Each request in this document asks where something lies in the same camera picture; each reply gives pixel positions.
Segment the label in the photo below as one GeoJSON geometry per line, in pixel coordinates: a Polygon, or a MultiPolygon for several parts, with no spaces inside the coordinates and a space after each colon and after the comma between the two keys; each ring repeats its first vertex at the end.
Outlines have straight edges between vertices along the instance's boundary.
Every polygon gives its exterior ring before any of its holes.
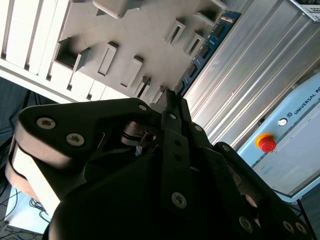
{"type": "Polygon", "coordinates": [[[311,101],[312,99],[320,93],[320,87],[318,87],[315,91],[314,94],[310,95],[295,111],[294,113],[289,112],[286,116],[288,118],[291,118],[293,115],[298,115],[311,101]]]}

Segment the metal rod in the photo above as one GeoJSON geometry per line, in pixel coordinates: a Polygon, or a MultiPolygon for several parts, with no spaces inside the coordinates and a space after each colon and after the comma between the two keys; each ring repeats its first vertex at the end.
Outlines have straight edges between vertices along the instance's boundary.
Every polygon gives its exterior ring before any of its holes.
{"type": "Polygon", "coordinates": [[[308,228],[309,228],[310,231],[311,231],[311,235],[312,235],[313,240],[318,240],[318,239],[317,239],[317,236],[316,236],[316,234],[315,234],[315,231],[314,231],[314,229],[313,229],[313,227],[312,227],[312,225],[311,225],[311,222],[309,221],[309,218],[308,218],[308,216],[307,216],[307,214],[306,214],[306,211],[305,211],[305,209],[304,209],[304,206],[302,205],[302,203],[301,203],[301,201],[300,201],[299,199],[297,200],[297,203],[298,203],[298,205],[299,205],[299,208],[300,208],[300,210],[301,210],[301,213],[302,213],[302,215],[303,215],[303,218],[304,218],[304,220],[305,220],[305,223],[306,223],[306,225],[308,226],[308,228]]]}

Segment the floor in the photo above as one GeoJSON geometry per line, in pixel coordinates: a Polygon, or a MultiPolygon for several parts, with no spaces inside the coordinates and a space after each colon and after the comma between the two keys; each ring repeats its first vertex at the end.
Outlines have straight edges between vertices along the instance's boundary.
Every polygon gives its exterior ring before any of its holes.
{"type": "MultiPolygon", "coordinates": [[[[5,130],[0,130],[0,145],[1,145],[11,135],[11,133],[9,132],[11,130],[9,118],[13,113],[20,111],[20,109],[23,105],[27,90],[23,87],[20,87],[14,83],[11,83],[7,80],[2,79],[2,78],[0,78],[0,89],[2,90],[1,94],[0,94],[0,129],[6,128],[5,130]]],[[[53,103],[53,102],[50,101],[49,99],[41,97],[41,103],[42,104],[49,104],[49,103],[53,103]]],[[[28,106],[32,106],[35,104],[36,104],[35,97],[34,97],[33,93],[31,93],[30,99],[28,102],[28,106]]],[[[15,120],[16,120],[16,117],[14,116],[12,118],[12,122],[14,123],[15,120]]],[[[0,191],[2,191],[2,189],[4,187],[4,182],[5,182],[5,179],[4,179],[2,173],[3,173],[3,169],[0,169],[0,191]]],[[[4,191],[4,194],[0,197],[0,203],[4,202],[3,204],[6,204],[6,202],[4,200],[6,200],[8,198],[9,193],[10,193],[10,187],[7,187],[6,190],[4,191]]],[[[320,185],[315,187],[312,191],[310,191],[301,200],[318,239],[320,239],[320,217],[319,217],[320,216],[320,204],[319,204],[319,199],[320,199],[320,185]]],[[[5,214],[6,214],[6,206],[0,205],[0,219],[2,219],[5,216],[5,214]]],[[[30,232],[19,233],[19,235],[17,237],[18,233],[14,233],[14,232],[19,232],[19,231],[20,231],[20,229],[17,229],[17,228],[7,228],[5,232],[0,234],[0,239],[4,239],[4,240],[10,240],[10,239],[24,239],[24,240],[34,240],[35,239],[35,240],[37,240],[37,239],[41,239],[41,236],[33,235],[30,232]]]]}

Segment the ridged metal panel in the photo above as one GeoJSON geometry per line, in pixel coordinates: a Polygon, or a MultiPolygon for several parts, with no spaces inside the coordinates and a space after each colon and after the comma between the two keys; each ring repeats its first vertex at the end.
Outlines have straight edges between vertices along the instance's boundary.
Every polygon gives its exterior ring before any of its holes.
{"type": "Polygon", "coordinates": [[[320,25],[288,0],[230,2],[242,16],[185,98],[211,142],[237,147],[319,65],[320,25]]]}

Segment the aluminum panel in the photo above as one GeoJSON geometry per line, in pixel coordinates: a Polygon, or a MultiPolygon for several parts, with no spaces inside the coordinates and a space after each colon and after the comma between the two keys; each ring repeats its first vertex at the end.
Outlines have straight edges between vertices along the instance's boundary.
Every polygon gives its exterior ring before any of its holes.
{"type": "Polygon", "coordinates": [[[39,0],[15,0],[7,40],[6,60],[20,68],[27,61],[39,0]]]}
{"type": "Polygon", "coordinates": [[[320,56],[320,26],[289,1],[244,2],[241,19],[185,96],[210,141],[232,146],[320,56]]]}

